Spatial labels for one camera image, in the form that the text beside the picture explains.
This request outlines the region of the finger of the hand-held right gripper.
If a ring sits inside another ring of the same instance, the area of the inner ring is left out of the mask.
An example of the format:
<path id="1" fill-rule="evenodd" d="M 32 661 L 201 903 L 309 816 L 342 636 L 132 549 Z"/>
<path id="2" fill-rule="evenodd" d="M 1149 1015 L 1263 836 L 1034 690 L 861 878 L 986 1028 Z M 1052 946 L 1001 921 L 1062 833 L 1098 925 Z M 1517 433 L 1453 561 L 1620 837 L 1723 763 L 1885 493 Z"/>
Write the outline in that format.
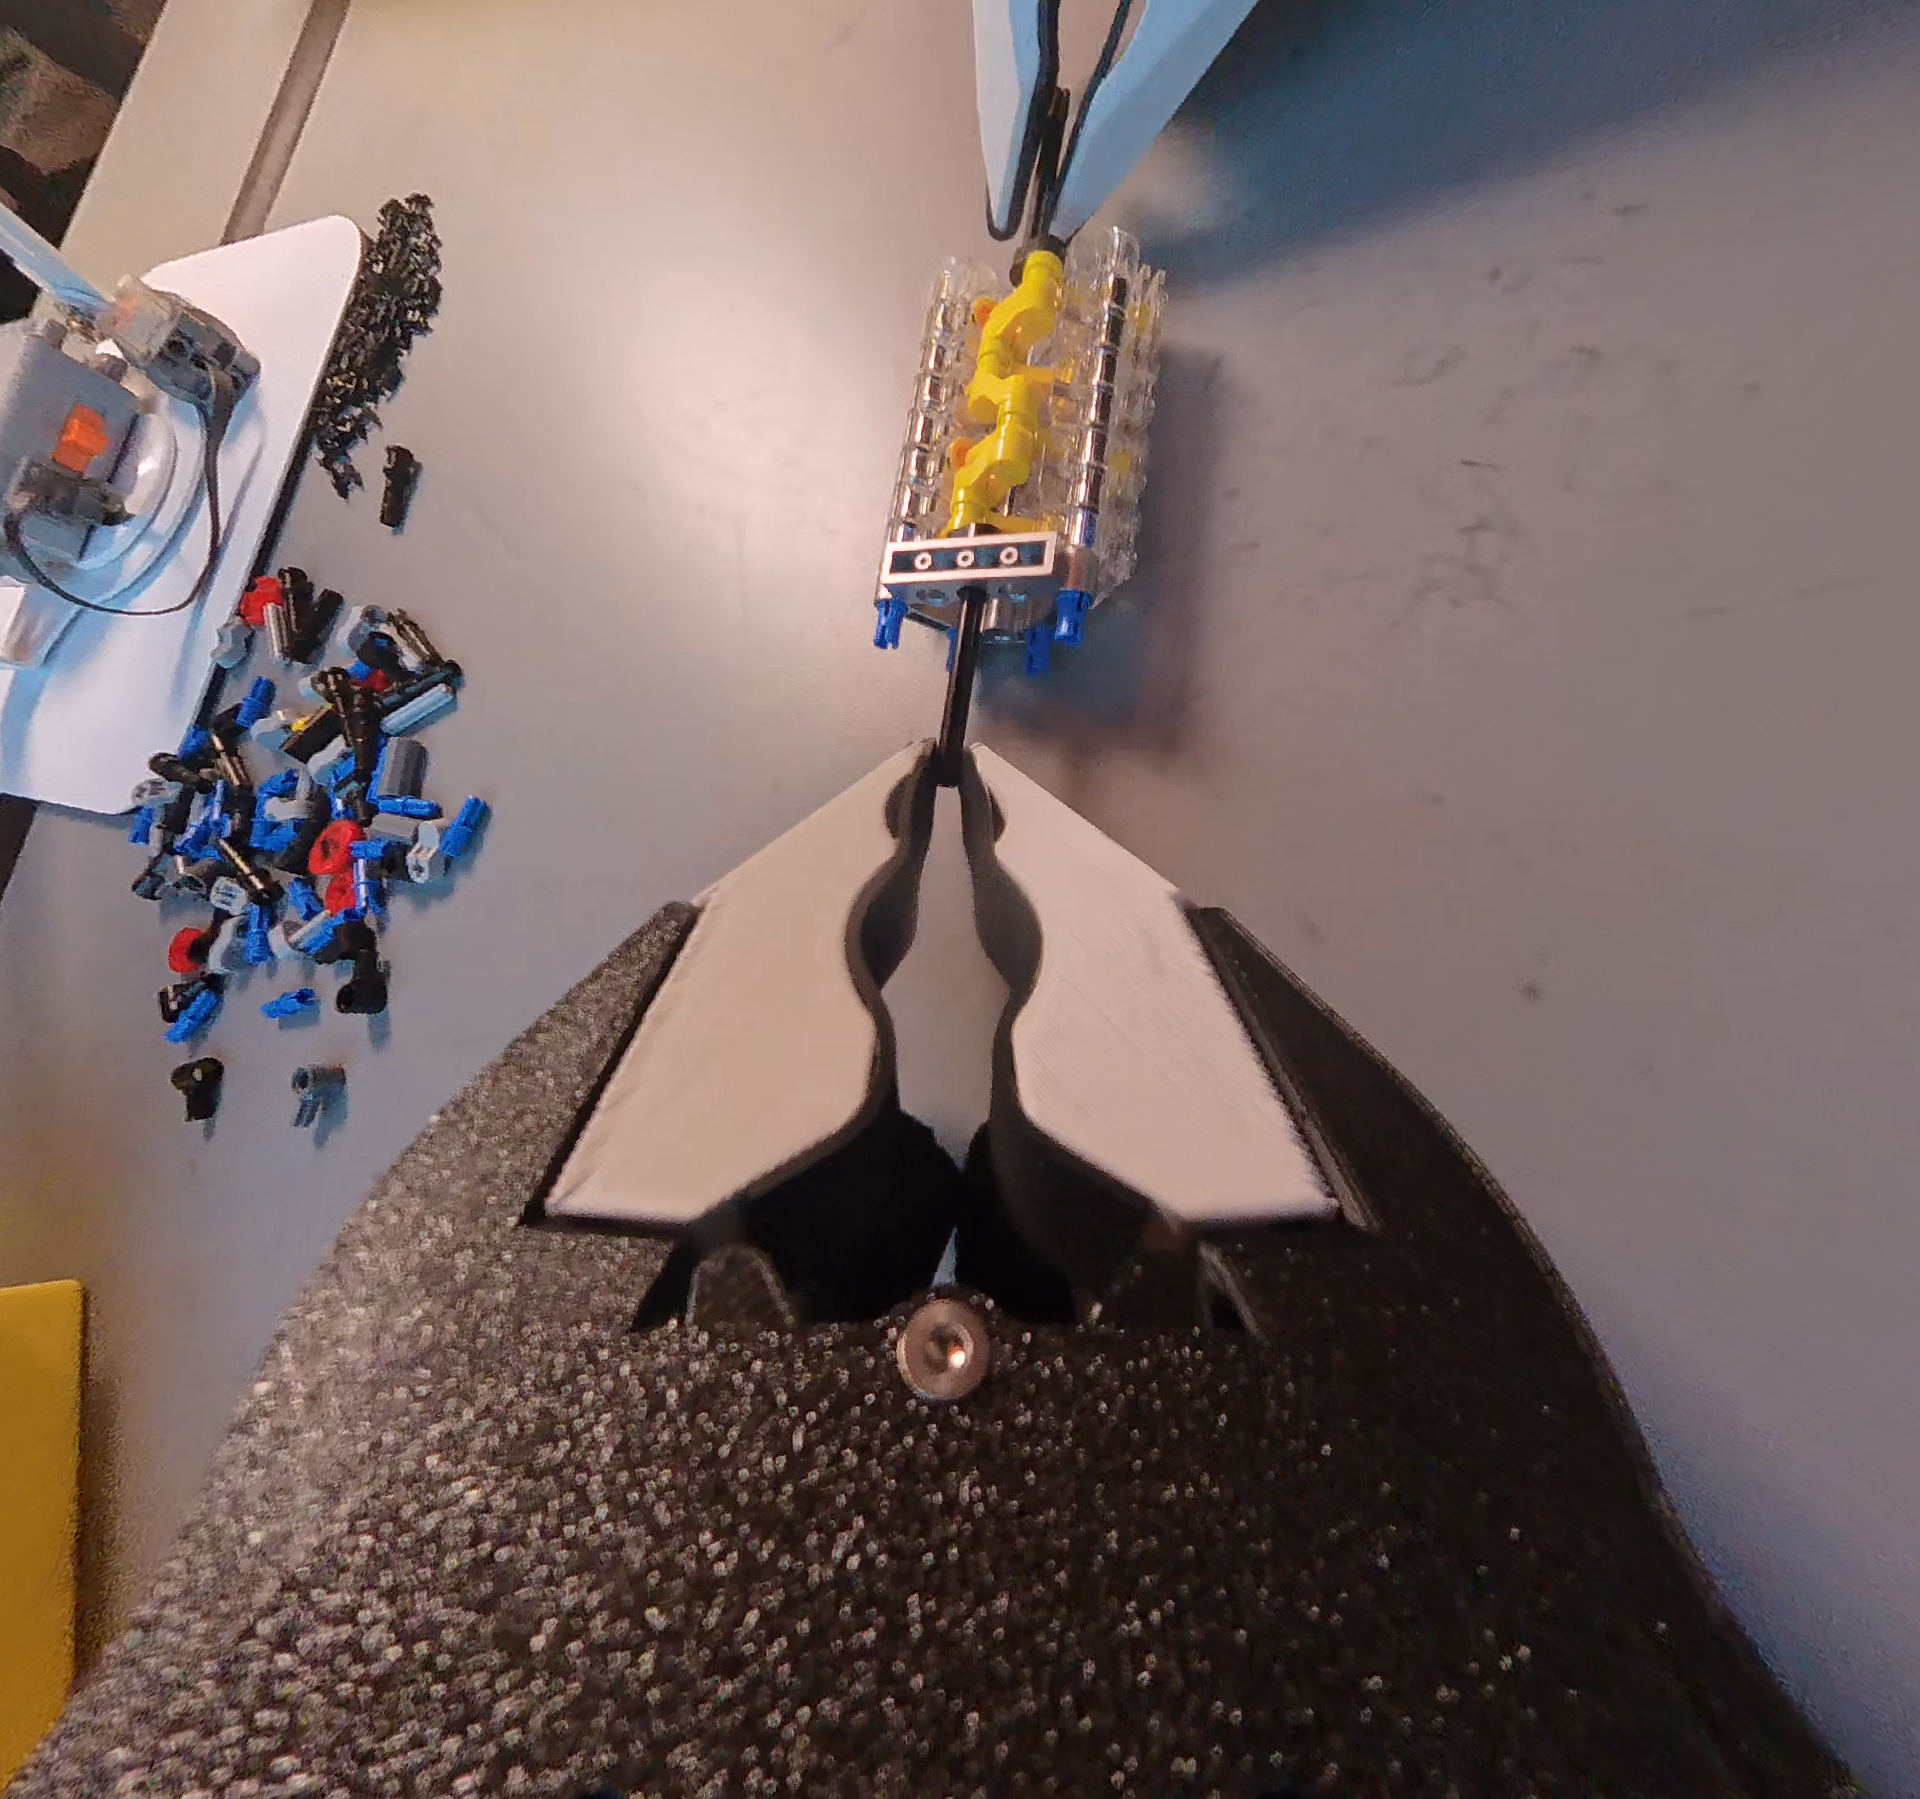
<path id="1" fill-rule="evenodd" d="M 986 173 L 986 229 L 1010 241 L 1038 191 L 1056 136 L 1062 0 L 973 0 L 979 136 Z"/>
<path id="2" fill-rule="evenodd" d="M 1114 193 L 1254 2 L 1119 0 L 1047 205 L 1056 238 Z"/>

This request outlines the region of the yellow bin with black parts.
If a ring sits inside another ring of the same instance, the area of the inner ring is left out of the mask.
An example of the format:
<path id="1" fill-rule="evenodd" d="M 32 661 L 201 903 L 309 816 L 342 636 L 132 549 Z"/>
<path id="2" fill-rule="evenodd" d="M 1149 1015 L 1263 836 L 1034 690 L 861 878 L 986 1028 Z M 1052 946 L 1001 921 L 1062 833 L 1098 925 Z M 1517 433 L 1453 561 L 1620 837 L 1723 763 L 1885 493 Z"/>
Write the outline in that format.
<path id="1" fill-rule="evenodd" d="M 83 1285 L 4 1289 L 4 1780 L 74 1674 Z"/>

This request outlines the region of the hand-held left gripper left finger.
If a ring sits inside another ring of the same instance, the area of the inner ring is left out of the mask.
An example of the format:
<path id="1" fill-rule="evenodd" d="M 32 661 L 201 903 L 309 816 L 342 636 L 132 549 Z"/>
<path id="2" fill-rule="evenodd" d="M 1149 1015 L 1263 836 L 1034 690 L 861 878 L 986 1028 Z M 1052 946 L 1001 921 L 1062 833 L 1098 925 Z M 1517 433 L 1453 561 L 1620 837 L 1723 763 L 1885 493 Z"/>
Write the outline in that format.
<path id="1" fill-rule="evenodd" d="M 934 799 L 930 743 L 907 745 L 701 894 L 548 1216 L 704 1219 L 877 1115 Z"/>

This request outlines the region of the grey desk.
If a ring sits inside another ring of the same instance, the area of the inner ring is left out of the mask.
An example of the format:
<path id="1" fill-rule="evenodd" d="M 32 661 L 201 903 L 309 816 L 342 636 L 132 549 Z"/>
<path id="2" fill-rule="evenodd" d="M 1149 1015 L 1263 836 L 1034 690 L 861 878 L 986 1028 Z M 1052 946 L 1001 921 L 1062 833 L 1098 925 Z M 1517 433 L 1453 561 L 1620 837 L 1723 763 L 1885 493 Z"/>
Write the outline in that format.
<path id="1" fill-rule="evenodd" d="M 348 0 L 262 223 L 436 200 L 387 426 L 284 558 L 467 667 L 473 864 L 385 1022 L 250 1004 L 189 1128 L 168 915 L 4 894 L 4 1279 L 90 1291 L 80 1643 L 464 1077 L 940 709 L 871 573 L 968 0 Z M 1605 1334 L 1742 1619 L 1918 1792 L 1918 0 L 1266 0 L 1113 208 L 1168 270 L 1140 573 L 979 722 L 1433 1098 Z"/>

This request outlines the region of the pile of small black pins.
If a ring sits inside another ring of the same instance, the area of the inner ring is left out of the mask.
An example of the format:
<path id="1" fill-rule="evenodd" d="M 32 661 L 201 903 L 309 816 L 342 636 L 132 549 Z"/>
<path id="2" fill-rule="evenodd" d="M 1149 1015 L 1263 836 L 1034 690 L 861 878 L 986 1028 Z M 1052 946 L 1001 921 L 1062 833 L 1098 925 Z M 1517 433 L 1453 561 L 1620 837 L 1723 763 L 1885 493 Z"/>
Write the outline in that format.
<path id="1" fill-rule="evenodd" d="M 309 412 L 309 441 L 333 493 L 365 485 L 353 454 L 379 426 L 379 406 L 403 388 L 403 364 L 442 311 L 442 236 L 427 193 L 379 208 L 336 341 Z"/>

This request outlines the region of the white tray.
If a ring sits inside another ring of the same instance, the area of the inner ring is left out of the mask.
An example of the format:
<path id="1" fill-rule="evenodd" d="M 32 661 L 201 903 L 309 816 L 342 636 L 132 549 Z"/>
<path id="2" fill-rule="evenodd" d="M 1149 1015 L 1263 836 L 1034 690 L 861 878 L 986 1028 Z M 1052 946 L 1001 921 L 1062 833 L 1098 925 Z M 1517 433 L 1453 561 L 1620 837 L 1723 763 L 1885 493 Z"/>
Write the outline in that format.
<path id="1" fill-rule="evenodd" d="M 150 287 L 227 321 L 259 361 L 218 454 L 218 558 L 202 493 L 189 539 L 132 605 L 69 605 L 26 575 L 4 575 L 4 794 L 125 810 L 150 757 L 192 727 L 302 448 L 359 263 L 359 229 L 320 217 L 147 270 Z"/>

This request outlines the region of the clear toy brick engine model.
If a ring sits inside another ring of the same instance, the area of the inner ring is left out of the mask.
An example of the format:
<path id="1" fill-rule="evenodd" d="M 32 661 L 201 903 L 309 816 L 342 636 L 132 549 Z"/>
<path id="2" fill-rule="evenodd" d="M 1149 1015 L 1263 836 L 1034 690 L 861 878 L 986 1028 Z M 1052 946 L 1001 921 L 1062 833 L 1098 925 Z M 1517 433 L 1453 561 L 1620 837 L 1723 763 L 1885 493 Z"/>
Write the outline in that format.
<path id="1" fill-rule="evenodd" d="M 958 782 L 983 643 L 1028 676 L 1137 570 L 1165 275 L 1129 233 L 1025 251 L 1007 282 L 952 260 L 930 293 L 877 566 L 880 649 L 947 636 L 935 775 Z"/>

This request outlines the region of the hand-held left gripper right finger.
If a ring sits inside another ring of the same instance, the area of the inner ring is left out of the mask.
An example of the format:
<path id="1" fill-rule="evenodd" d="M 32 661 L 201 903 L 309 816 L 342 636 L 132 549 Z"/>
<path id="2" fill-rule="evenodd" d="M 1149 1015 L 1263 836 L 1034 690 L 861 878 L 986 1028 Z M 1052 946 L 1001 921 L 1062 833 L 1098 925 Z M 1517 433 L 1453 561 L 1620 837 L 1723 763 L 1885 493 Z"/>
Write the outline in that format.
<path id="1" fill-rule="evenodd" d="M 974 892 L 1038 942 L 1001 972 L 1010 1091 L 1065 1152 L 1190 1227 L 1323 1219 L 1336 1195 L 1172 881 L 986 745 Z"/>

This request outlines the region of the pile of mixed toy parts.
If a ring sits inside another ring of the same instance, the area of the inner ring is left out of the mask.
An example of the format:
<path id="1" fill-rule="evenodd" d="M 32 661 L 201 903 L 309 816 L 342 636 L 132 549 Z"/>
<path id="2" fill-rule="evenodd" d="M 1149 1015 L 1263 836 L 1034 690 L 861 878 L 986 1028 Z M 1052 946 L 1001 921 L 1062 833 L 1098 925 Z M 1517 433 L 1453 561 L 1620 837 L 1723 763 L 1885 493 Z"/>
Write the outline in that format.
<path id="1" fill-rule="evenodd" d="M 427 730 L 467 673 L 414 611 L 348 605 L 294 563 L 242 591 L 214 648 L 236 682 L 132 803 L 133 898 L 189 907 L 163 948 L 163 1040 L 196 1048 L 229 988 L 277 1025 L 382 1016 L 396 898 L 463 869 L 493 815 L 429 778 Z"/>

